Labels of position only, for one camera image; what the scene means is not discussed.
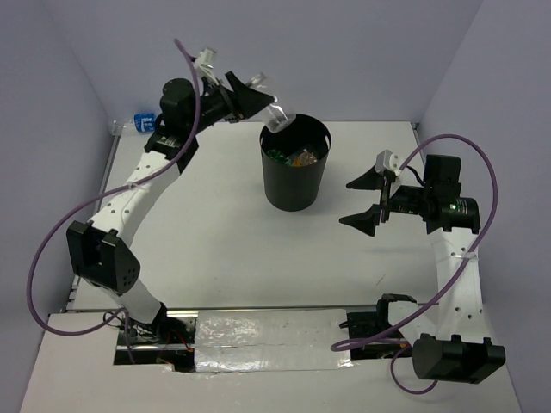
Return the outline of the clear plastic cup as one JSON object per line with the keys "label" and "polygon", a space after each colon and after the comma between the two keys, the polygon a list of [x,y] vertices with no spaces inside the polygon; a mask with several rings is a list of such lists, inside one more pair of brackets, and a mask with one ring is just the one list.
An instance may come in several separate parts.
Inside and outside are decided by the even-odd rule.
{"label": "clear plastic cup", "polygon": [[282,88],[271,77],[260,72],[247,85],[273,97],[274,101],[258,113],[259,119],[271,133],[279,133],[294,122],[296,112],[290,106]]}

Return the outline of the green plastic bottle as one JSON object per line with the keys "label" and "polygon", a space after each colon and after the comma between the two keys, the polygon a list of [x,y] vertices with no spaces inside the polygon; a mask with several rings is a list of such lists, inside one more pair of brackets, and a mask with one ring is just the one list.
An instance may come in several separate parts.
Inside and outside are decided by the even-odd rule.
{"label": "green plastic bottle", "polygon": [[279,164],[287,164],[288,163],[288,157],[282,152],[277,149],[271,149],[266,152],[269,159],[272,161],[279,163]]}

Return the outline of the orange juice bottle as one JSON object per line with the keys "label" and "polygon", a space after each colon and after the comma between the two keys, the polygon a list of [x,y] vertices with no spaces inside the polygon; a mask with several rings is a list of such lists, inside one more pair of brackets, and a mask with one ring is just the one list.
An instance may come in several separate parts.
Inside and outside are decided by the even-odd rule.
{"label": "orange juice bottle", "polygon": [[288,165],[292,167],[304,167],[318,162],[316,155],[307,149],[297,151],[288,157]]}

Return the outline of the clear bottle blue label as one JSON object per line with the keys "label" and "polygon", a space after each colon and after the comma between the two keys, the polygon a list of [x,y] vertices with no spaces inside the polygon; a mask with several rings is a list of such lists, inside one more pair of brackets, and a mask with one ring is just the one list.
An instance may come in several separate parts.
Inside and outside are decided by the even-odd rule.
{"label": "clear bottle blue label", "polygon": [[108,129],[112,136],[121,135],[125,130],[137,133],[152,133],[155,130],[157,116],[154,113],[138,113],[130,117],[112,120]]}

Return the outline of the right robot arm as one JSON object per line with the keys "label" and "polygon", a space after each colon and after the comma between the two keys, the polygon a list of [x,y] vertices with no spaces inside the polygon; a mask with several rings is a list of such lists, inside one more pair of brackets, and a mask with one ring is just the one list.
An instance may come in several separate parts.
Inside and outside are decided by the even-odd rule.
{"label": "right robot arm", "polygon": [[339,221],[373,236],[393,213],[419,216],[435,258],[438,292],[425,305],[404,294],[382,295],[368,338],[403,337],[419,379],[479,384],[506,360],[504,347],[492,342],[483,310],[475,244],[482,234],[479,206],[461,196],[460,158],[428,156],[418,186],[401,181],[400,162],[385,150],[368,172],[349,182],[350,189],[380,191],[380,200]]}

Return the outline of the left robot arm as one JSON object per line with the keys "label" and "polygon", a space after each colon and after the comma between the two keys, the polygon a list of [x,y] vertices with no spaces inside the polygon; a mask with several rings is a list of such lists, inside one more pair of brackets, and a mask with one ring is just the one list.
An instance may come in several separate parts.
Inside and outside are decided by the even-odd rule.
{"label": "left robot arm", "polygon": [[220,120],[248,120],[274,101],[232,72],[226,79],[227,86],[207,85],[203,95],[187,79],[167,82],[154,131],[121,191],[87,222],[74,221],[66,231],[74,274],[125,308],[148,342],[162,341],[177,321],[139,280],[140,263],[131,251],[139,226],[190,163],[198,133]]}

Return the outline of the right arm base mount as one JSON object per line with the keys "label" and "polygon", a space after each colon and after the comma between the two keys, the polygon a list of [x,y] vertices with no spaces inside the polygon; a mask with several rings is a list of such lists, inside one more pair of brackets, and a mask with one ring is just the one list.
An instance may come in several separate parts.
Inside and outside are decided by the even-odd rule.
{"label": "right arm base mount", "polygon": [[[373,336],[385,330],[375,311],[348,312],[346,319],[339,325],[348,331],[350,339],[360,339]],[[394,332],[382,342],[373,342],[362,348],[350,351],[353,361],[392,359],[395,354],[407,346],[407,341],[399,333]]]}

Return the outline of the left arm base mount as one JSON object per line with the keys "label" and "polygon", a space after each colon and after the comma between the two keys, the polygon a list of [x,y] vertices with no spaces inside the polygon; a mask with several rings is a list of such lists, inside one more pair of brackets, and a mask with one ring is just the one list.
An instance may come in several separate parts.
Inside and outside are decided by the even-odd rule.
{"label": "left arm base mount", "polygon": [[178,373],[195,371],[195,333],[197,317],[176,317],[159,336],[117,315],[108,327],[117,330],[116,366],[162,365]]}

